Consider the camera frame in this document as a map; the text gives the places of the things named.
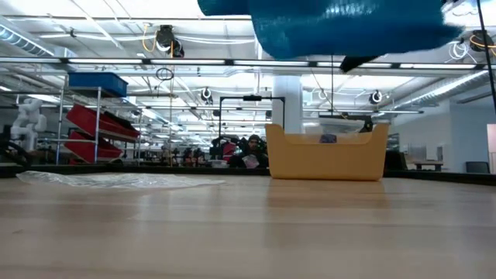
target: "yellow basket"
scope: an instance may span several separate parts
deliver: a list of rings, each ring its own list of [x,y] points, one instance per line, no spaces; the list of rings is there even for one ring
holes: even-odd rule
[[[265,130],[273,178],[378,181],[383,176],[387,124],[377,124],[372,133],[337,135],[337,143],[319,143],[320,135],[286,135],[275,124]]]

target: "desk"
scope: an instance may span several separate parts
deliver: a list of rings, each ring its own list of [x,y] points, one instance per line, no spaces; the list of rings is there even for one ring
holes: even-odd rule
[[[0,180],[0,278],[494,277],[494,187],[187,177],[225,184]]]
[[[423,166],[434,166],[436,171],[441,171],[441,167],[444,165],[441,161],[415,161],[412,162],[415,166],[417,166],[417,171],[421,171]]]

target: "blue fabric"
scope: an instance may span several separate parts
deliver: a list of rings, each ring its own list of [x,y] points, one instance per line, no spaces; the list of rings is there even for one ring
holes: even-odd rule
[[[198,0],[207,16],[250,15],[276,59],[380,56],[440,47],[462,31],[435,0]]]

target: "man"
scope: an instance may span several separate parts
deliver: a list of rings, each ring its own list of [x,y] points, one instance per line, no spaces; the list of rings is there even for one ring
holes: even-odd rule
[[[257,150],[258,144],[260,143],[260,137],[257,135],[251,135],[250,138],[248,139],[248,147],[250,148],[250,151],[255,151]]]
[[[231,156],[230,167],[242,168],[267,168],[269,166],[268,156],[262,152],[259,145],[261,139],[257,135],[252,135],[248,139],[248,144],[243,148],[241,154]]]

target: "dark hat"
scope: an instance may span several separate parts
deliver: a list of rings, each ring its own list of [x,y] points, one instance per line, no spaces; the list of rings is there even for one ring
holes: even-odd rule
[[[257,135],[251,135],[250,138],[248,139],[248,143],[251,141],[251,140],[257,140],[257,142],[260,142],[260,137],[257,136]]]

